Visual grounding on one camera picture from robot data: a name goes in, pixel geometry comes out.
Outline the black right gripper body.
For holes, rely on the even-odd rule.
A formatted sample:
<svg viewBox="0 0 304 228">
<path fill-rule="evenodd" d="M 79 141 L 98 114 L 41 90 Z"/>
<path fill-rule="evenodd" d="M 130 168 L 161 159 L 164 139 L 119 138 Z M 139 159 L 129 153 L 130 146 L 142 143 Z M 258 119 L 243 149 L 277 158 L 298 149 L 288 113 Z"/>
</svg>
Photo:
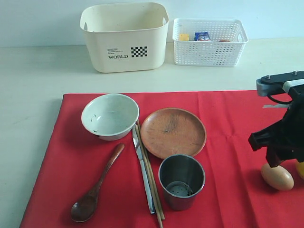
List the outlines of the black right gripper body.
<svg viewBox="0 0 304 228">
<path fill-rule="evenodd" d="M 275 123 L 275 143 L 270 147 L 281 150 L 281 158 L 304 161 L 304 101 L 294 101 L 284 117 Z"/>
</svg>

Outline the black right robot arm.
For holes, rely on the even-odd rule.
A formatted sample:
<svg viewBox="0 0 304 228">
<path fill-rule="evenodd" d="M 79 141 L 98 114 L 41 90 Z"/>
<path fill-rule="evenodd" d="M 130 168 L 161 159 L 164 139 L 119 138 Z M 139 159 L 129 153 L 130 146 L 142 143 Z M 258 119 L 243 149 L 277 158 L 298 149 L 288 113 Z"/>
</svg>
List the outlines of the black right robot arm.
<svg viewBox="0 0 304 228">
<path fill-rule="evenodd" d="M 286 160 L 304 161 L 304 87 L 291 88 L 288 94 L 292 102 L 283 118 L 248 139 L 254 151 L 266 147 L 266 161 L 271 168 Z"/>
</svg>

